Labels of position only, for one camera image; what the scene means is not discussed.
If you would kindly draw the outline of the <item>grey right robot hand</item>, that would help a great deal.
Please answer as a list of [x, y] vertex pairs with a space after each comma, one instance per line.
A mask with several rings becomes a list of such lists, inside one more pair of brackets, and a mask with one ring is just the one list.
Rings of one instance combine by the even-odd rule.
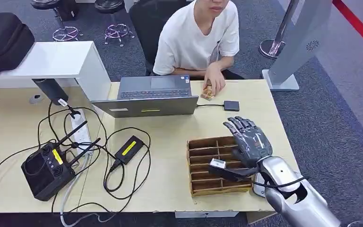
[[229, 117], [223, 125], [231, 132], [238, 145], [233, 154], [247, 168], [255, 168], [260, 159], [273, 154], [272, 145], [265, 133], [250, 119]]

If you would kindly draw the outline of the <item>person's left hand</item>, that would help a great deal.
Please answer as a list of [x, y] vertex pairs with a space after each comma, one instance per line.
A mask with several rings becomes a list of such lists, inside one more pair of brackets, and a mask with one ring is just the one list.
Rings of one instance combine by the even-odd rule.
[[211, 94], [213, 96], [218, 95], [218, 93], [225, 87], [225, 78], [222, 74], [223, 69], [221, 61], [211, 63], [206, 69], [203, 89], [211, 86]]

